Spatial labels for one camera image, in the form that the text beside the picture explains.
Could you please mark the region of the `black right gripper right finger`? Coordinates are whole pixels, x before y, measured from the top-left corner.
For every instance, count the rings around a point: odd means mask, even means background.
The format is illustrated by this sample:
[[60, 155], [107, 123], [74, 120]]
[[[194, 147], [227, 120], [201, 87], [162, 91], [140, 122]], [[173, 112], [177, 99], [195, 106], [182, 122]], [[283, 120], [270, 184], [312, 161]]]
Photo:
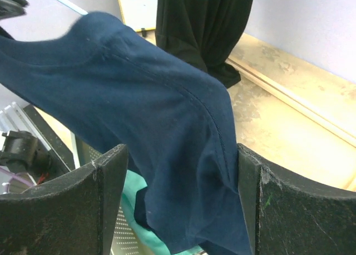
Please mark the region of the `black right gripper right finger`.
[[239, 195], [253, 254], [355, 254], [355, 192], [238, 144]]

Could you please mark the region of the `teal t shirt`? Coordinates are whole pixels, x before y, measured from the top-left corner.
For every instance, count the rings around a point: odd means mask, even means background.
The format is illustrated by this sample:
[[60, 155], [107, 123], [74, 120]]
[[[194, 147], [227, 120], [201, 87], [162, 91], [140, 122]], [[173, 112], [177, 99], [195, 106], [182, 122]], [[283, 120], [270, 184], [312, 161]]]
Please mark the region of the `teal t shirt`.
[[146, 220], [144, 195], [147, 184], [144, 178], [131, 170], [127, 171], [121, 198], [121, 208], [129, 226], [141, 243], [154, 254], [170, 254], [166, 244], [150, 229]]

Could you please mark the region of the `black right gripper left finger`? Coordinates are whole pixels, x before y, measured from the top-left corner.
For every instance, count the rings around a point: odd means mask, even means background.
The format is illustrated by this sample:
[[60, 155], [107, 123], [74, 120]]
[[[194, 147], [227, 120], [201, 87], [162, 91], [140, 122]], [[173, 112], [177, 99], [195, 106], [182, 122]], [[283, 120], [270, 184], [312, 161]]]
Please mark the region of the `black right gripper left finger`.
[[1, 195], [1, 253], [109, 254], [127, 162], [120, 144], [56, 179]]

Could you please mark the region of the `navy blue t shirt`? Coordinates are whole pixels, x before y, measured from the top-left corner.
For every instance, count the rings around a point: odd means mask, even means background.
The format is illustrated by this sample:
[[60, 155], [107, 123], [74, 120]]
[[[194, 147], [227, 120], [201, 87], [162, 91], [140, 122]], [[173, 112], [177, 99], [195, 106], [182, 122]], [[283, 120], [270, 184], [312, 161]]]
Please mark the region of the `navy blue t shirt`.
[[128, 169], [147, 184], [147, 224], [171, 253], [251, 253], [217, 79], [92, 12], [56, 40], [1, 37], [1, 84], [101, 153], [127, 145]]

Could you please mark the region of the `light blue wire hanger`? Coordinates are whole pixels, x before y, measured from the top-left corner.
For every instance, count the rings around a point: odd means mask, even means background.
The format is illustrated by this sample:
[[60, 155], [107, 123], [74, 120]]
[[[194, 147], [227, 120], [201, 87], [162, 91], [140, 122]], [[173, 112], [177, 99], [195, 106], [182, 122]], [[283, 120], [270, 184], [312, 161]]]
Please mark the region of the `light blue wire hanger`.
[[87, 15], [88, 12], [86, 10], [84, 10], [83, 8], [77, 6], [76, 4], [72, 3], [69, 0], [56, 0], [57, 2], [59, 2], [60, 4], [68, 7], [69, 9], [73, 10], [74, 12], [84, 16]]

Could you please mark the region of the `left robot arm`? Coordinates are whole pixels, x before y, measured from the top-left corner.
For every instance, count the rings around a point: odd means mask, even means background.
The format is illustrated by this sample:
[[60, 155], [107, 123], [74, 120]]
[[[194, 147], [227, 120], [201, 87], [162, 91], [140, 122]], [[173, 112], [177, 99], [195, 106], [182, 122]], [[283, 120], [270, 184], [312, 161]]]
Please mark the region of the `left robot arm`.
[[27, 0], [1, 0], [1, 19], [25, 15], [27, 6]]

